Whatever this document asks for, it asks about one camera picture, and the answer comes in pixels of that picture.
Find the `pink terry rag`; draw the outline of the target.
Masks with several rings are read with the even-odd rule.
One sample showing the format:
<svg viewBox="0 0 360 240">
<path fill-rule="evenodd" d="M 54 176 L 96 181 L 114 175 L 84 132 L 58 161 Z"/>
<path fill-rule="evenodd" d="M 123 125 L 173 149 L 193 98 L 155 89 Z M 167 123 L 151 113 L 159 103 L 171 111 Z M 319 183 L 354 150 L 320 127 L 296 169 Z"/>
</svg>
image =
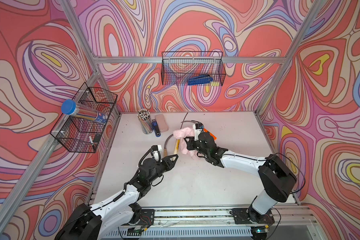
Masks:
<svg viewBox="0 0 360 240">
<path fill-rule="evenodd" d="M 195 133 L 194 133 L 194 130 L 190 127 L 186 127 L 186 128 L 183 128 L 183 129 L 180 129 L 180 130 L 175 130 L 173 132 L 173 136 L 176 140 L 179 140 L 180 143 L 179 143 L 179 152 L 183 155 L 188 155 L 190 156 L 193 160 L 197 160 L 198 157 L 197 157 L 197 152 L 195 150 L 188 150 L 187 149 L 187 143 L 185 141 L 185 138 L 186 137 L 191 137 L 191 138 L 194 138 L 195 136 Z"/>
</svg>

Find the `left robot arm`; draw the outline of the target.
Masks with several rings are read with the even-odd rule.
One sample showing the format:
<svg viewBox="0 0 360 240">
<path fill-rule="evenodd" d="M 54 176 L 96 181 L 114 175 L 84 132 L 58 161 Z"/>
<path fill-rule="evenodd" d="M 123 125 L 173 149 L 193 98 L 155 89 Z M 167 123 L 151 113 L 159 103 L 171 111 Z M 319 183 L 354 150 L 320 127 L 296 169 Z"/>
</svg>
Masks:
<svg viewBox="0 0 360 240">
<path fill-rule="evenodd" d="M 172 170 L 178 155 L 156 160 L 148 158 L 139 162 L 139 168 L 123 189 L 97 204 L 81 204 L 75 208 L 56 240 L 99 240 L 113 229 L 140 220 L 138 200 L 150 190 L 152 182 Z"/>
</svg>

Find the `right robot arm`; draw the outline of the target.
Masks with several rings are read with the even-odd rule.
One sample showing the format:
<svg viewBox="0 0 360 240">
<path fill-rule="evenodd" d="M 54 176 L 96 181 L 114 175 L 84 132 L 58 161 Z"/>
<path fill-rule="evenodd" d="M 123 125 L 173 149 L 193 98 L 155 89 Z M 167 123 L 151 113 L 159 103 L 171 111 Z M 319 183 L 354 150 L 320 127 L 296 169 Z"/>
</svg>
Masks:
<svg viewBox="0 0 360 240">
<path fill-rule="evenodd" d="M 261 179 L 263 190 L 251 203 L 248 214 L 266 215 L 277 203 L 285 203 L 292 194 L 297 177 L 275 154 L 268 157 L 240 155 L 218 147 L 210 133 L 185 137 L 187 150 L 196 151 L 208 163 L 252 174 Z"/>
</svg>

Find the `blue black stapler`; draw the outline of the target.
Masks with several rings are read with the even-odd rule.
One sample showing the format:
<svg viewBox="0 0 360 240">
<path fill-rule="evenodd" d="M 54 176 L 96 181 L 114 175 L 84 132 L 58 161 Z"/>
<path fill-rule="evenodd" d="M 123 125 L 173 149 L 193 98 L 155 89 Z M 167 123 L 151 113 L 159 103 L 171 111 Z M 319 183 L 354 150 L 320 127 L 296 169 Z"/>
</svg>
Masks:
<svg viewBox="0 0 360 240">
<path fill-rule="evenodd" d="M 157 123 L 157 121 L 155 119 L 152 120 L 152 125 L 153 125 L 153 128 L 154 128 L 154 132 L 155 132 L 156 137 L 160 137 L 161 132 L 160 132 L 160 129 L 159 129 L 159 125 L 158 125 L 158 123 Z"/>
</svg>

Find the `pink eraser block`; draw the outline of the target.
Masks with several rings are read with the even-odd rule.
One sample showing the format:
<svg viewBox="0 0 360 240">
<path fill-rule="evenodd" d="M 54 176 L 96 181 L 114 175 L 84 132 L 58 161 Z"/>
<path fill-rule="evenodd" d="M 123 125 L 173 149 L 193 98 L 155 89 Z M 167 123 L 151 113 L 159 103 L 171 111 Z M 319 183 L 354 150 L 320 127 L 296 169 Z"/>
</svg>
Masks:
<svg viewBox="0 0 360 240">
<path fill-rule="evenodd" d="M 167 132 L 169 130 L 169 126 L 167 124 L 164 114 L 156 115 L 155 120 L 161 133 Z"/>
</svg>

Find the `pencil cup on table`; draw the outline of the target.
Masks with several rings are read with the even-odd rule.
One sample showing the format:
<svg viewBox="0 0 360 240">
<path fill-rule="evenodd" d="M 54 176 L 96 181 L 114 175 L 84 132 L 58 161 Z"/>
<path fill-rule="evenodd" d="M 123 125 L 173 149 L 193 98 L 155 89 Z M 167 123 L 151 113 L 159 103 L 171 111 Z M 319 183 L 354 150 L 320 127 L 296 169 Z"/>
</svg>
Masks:
<svg viewBox="0 0 360 240">
<path fill-rule="evenodd" d="M 147 109 L 141 109 L 137 113 L 138 119 L 141 123 L 144 134 L 151 134 L 154 131 L 154 127 L 151 120 L 151 114 Z"/>
</svg>

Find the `blue tool in basket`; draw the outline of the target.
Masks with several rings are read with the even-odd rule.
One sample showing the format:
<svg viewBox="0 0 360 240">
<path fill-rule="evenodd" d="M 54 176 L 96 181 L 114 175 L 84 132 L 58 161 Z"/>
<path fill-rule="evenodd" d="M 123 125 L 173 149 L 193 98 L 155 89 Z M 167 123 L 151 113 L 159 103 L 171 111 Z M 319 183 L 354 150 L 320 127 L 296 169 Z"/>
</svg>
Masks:
<svg viewBox="0 0 360 240">
<path fill-rule="evenodd" d="M 188 79 L 188 86 L 209 84 L 212 81 L 213 77 L 211 77 L 210 75 L 199 75 Z"/>
</svg>

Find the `blue capped pencil tube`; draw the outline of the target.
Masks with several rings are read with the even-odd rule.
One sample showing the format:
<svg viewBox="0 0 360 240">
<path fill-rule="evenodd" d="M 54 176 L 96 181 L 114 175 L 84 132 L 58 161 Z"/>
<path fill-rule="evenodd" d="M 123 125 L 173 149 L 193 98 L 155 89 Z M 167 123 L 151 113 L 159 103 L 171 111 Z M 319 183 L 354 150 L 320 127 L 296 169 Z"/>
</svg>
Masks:
<svg viewBox="0 0 360 240">
<path fill-rule="evenodd" d="M 65 115 L 86 119 L 98 124 L 105 125 L 108 116 L 100 111 L 73 100 L 65 100 L 61 106 L 61 112 Z"/>
</svg>

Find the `orange handled sickle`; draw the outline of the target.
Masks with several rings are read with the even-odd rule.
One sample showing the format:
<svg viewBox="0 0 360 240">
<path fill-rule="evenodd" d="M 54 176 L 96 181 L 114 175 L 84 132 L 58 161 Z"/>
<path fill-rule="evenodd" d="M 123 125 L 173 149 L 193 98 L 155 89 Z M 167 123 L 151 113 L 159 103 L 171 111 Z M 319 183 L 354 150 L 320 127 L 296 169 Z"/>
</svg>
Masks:
<svg viewBox="0 0 360 240">
<path fill-rule="evenodd" d="M 194 125 L 195 123 L 201 123 L 201 122 L 195 121 L 195 120 L 190 120 L 190 121 L 185 121 L 184 123 L 193 123 L 193 125 Z M 213 135 L 211 132 L 209 132 L 208 130 L 206 130 L 205 127 L 204 127 L 204 131 L 202 133 L 204 133 L 204 132 L 209 133 L 214 138 L 214 140 L 217 139 L 217 137 L 215 135 Z"/>
</svg>

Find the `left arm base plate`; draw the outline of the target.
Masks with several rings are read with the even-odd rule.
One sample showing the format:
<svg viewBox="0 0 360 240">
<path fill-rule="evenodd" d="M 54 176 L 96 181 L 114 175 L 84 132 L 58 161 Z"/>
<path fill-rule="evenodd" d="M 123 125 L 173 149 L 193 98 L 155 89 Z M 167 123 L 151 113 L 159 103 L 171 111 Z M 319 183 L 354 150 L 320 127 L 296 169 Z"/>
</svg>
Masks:
<svg viewBox="0 0 360 240">
<path fill-rule="evenodd" d="M 138 203 L 130 204 L 118 217 L 122 217 L 119 226 L 143 226 L 149 228 L 155 222 L 155 210 L 142 208 Z"/>
</svg>

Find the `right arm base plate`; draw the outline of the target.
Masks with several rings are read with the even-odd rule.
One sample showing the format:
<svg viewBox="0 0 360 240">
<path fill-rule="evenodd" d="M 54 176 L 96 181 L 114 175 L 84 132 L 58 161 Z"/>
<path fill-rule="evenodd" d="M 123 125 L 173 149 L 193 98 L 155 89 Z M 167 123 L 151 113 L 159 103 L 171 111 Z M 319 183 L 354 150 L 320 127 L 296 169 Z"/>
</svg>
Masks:
<svg viewBox="0 0 360 240">
<path fill-rule="evenodd" d="M 273 217 L 271 209 L 266 214 L 261 215 L 252 208 L 233 208 L 229 211 L 233 216 L 235 224 L 237 225 L 273 225 L 275 219 Z"/>
</svg>

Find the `aluminium front rail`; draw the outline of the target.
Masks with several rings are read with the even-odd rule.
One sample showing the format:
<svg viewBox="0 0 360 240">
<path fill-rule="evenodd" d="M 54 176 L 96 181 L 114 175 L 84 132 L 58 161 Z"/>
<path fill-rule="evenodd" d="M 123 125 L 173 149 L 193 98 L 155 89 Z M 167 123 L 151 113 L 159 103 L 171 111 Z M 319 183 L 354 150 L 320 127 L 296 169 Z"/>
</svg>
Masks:
<svg viewBox="0 0 360 240">
<path fill-rule="evenodd" d="M 278 205 L 275 223 L 237 225 L 229 211 L 247 206 L 148 207 L 155 210 L 149 228 L 120 226 L 99 240 L 323 240 L 324 233 L 308 207 Z"/>
</svg>

